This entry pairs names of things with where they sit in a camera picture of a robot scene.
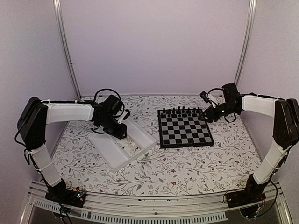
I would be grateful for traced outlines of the black and silver chessboard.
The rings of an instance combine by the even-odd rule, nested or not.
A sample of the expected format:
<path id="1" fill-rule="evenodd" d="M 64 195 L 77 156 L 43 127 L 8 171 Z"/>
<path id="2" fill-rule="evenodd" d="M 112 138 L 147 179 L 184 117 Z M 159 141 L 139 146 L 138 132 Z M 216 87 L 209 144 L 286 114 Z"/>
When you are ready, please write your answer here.
<path id="1" fill-rule="evenodd" d="M 159 139 L 161 148 L 213 146 L 214 140 L 208 124 L 195 118 L 160 118 Z"/>

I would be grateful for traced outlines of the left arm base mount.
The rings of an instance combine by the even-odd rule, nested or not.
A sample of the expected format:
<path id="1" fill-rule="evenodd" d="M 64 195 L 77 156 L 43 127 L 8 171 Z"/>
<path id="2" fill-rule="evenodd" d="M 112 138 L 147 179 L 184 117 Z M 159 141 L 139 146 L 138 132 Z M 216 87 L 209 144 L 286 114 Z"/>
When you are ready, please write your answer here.
<path id="1" fill-rule="evenodd" d="M 61 204 L 83 208 L 87 191 L 80 187 L 68 189 L 64 180 L 54 187 L 49 186 L 45 198 Z"/>

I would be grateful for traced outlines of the white plastic tray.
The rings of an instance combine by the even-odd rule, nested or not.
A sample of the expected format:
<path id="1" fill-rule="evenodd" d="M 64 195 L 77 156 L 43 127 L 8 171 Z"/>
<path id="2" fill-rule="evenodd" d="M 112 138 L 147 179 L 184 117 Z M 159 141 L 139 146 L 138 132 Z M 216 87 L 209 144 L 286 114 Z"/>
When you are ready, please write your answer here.
<path id="1" fill-rule="evenodd" d="M 127 126 L 127 137 L 124 139 L 96 133 L 87 136 L 113 173 L 146 154 L 157 142 L 133 119 L 128 118 L 123 123 Z"/>

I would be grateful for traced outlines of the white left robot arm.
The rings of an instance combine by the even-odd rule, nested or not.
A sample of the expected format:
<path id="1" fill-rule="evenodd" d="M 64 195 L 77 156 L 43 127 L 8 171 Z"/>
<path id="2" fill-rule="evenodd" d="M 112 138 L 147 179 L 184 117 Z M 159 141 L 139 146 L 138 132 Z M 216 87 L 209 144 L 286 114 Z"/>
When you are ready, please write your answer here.
<path id="1" fill-rule="evenodd" d="M 69 191 L 58 173 L 46 146 L 46 128 L 52 123 L 69 121 L 92 122 L 95 127 L 102 127 L 103 132 L 118 139 L 126 138 L 127 126 L 123 124 L 130 116 L 124 103 L 114 95 L 97 103 L 86 101 L 42 101 L 31 97 L 17 122 L 16 136 L 21 137 L 29 158 L 50 187 L 51 194 L 60 203 L 69 199 Z"/>

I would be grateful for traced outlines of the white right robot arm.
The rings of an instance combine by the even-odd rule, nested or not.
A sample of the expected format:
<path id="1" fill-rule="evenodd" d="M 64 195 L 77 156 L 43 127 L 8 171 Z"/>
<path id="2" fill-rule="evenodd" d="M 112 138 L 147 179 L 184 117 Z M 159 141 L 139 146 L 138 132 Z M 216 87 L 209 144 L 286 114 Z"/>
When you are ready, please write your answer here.
<path id="1" fill-rule="evenodd" d="M 213 123 L 221 117 L 241 112 L 255 112 L 273 118 L 272 143 L 261 166 L 252 175 L 253 185 L 242 192 L 242 200 L 252 203 L 260 195 L 257 186 L 269 182 L 271 175 L 284 162 L 290 149 L 299 141 L 299 104 L 296 99 L 276 98 L 266 95 L 241 94 L 236 84 L 228 83 L 220 88 L 224 103 L 217 103 L 210 92 L 201 92 L 200 97 L 210 106 L 200 115 L 199 120 Z"/>

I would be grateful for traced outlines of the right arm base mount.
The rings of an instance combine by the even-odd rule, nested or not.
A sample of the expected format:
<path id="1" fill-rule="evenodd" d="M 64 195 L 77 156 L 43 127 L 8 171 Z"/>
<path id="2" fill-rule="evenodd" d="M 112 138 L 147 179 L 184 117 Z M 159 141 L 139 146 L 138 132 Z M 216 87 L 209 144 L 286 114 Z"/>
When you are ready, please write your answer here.
<path id="1" fill-rule="evenodd" d="M 263 191 L 251 195 L 245 189 L 230 190 L 223 196 L 223 201 L 229 208 L 239 208 L 240 214 L 245 219 L 256 218 L 264 207 L 266 196 Z"/>

